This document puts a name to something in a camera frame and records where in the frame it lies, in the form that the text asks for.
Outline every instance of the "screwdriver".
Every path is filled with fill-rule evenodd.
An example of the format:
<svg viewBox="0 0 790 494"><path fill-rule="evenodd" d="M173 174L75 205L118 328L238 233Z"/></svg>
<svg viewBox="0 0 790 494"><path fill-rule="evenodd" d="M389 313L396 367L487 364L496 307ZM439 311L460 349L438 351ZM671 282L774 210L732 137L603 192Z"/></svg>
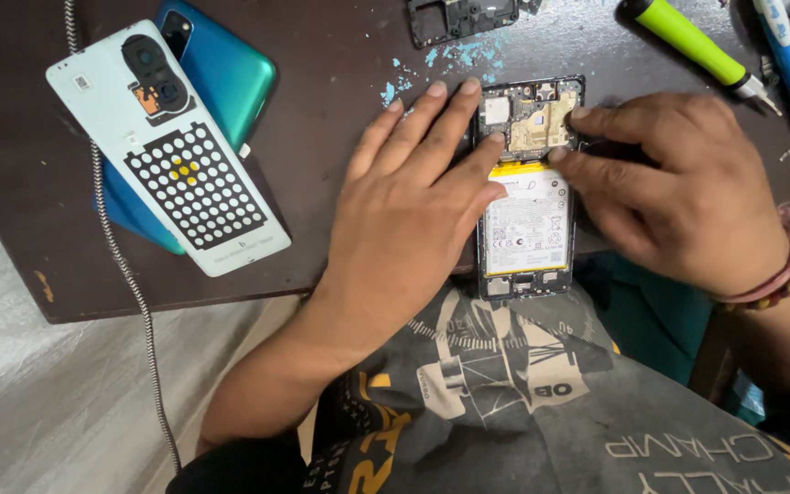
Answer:
<svg viewBox="0 0 790 494"><path fill-rule="evenodd" d="M735 95L741 99L763 101L776 115L782 116L763 83L718 48L712 39L666 0L623 0L620 5L624 13L698 63Z"/></svg>

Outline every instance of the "dark wooden table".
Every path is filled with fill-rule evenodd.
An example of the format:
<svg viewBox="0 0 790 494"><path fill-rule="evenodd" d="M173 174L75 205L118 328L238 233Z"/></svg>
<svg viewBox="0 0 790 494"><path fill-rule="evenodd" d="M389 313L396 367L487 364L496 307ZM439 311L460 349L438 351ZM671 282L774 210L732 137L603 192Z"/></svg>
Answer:
<svg viewBox="0 0 790 494"><path fill-rule="evenodd" d="M85 43L153 17L157 8L155 0L77 3ZM403 0L198 3L278 66L278 86L250 137L246 165L278 204L293 243L256 264L207 278L189 258L117 229L155 310L310 289L325 265L345 163L383 108L387 83L408 102L422 94L426 79L453 87L468 75L506 82L584 74L588 106L653 91L720 92L671 48L618 21L612 0L545 0L536 16L524 12L512 27L452 43L451 58L444 56L447 46L437 47L431 66L430 48L411 45ZM758 71L759 54L767 49L753 13L722 8L717 0L674 4ZM137 312L91 209L87 141L45 81L45 69L66 54L60 2L0 2L0 238L50 322ZM734 109L761 150L776 199L790 200L790 157L779 160L790 150L790 110L776 118L745 105ZM603 246L578 236L579 252ZM459 269L472 263L466 249Z"/></svg>

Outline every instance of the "disassembled smartphone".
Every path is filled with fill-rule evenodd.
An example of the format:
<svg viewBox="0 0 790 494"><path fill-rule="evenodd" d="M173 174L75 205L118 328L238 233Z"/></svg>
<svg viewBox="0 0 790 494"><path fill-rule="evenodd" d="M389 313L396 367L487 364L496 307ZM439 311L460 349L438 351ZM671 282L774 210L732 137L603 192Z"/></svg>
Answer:
<svg viewBox="0 0 790 494"><path fill-rule="evenodd" d="M568 75L483 89L474 142L505 135L490 180L508 197L477 222L480 298L507 300L562 294L571 287L574 215L568 184L547 163L554 148L578 149L566 117L584 106L585 78Z"/></svg>
<svg viewBox="0 0 790 494"><path fill-rule="evenodd" d="M519 0L411 0L410 29L416 48L437 45L513 24Z"/></svg>

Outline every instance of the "green screwdriver handle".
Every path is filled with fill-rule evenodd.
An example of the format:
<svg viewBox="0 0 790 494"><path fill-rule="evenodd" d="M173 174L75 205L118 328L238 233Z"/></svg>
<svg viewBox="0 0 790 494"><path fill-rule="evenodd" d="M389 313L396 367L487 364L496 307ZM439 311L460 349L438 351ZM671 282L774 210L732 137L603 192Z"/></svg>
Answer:
<svg viewBox="0 0 790 494"><path fill-rule="evenodd" d="M730 86L745 76L745 67L724 53L712 39L666 0L624 0L622 7L642 26Z"/></svg>

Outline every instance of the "smartphone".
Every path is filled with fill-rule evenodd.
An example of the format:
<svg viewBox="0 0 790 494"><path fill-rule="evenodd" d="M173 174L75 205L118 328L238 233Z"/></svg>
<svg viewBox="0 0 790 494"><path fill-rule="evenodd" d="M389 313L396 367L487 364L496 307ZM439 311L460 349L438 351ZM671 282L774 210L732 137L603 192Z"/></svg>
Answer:
<svg viewBox="0 0 790 494"><path fill-rule="evenodd" d="M204 273L219 276L291 244L154 23L98 41L47 77Z"/></svg>
<svg viewBox="0 0 790 494"><path fill-rule="evenodd" d="M556 148L576 150L567 124L584 106L582 75L486 87L474 120L474 142L505 135L490 180L508 197L494 200L477 222L480 297L486 301L554 295L571 288L575 219L571 187L550 167Z"/></svg>
<svg viewBox="0 0 790 494"><path fill-rule="evenodd" d="M276 80L273 62L181 0L164 0L155 24L228 145L239 150ZM108 159L103 194L112 222L171 253L185 253Z"/></svg>

